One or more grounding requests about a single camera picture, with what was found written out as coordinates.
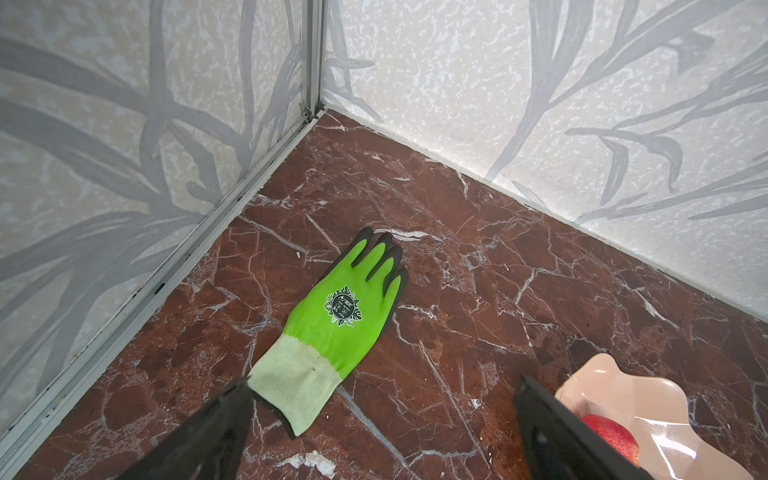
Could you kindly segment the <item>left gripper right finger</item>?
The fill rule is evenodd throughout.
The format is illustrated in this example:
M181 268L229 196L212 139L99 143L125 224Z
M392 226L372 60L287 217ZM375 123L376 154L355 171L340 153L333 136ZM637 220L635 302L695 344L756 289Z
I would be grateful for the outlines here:
M602 440L532 377L520 377L514 405L525 461L533 479L652 478Z

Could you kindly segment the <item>red fake apple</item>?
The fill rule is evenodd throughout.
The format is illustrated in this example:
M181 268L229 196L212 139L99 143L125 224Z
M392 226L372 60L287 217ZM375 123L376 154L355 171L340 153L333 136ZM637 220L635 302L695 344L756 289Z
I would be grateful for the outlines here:
M640 447L629 430L600 415L586 415L582 421L631 464L640 466Z

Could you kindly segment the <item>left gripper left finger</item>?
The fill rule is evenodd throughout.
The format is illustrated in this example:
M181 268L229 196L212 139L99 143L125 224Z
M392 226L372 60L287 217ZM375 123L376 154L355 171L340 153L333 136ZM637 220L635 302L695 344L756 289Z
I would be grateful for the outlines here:
M247 380L227 385L122 479L234 479L254 413Z

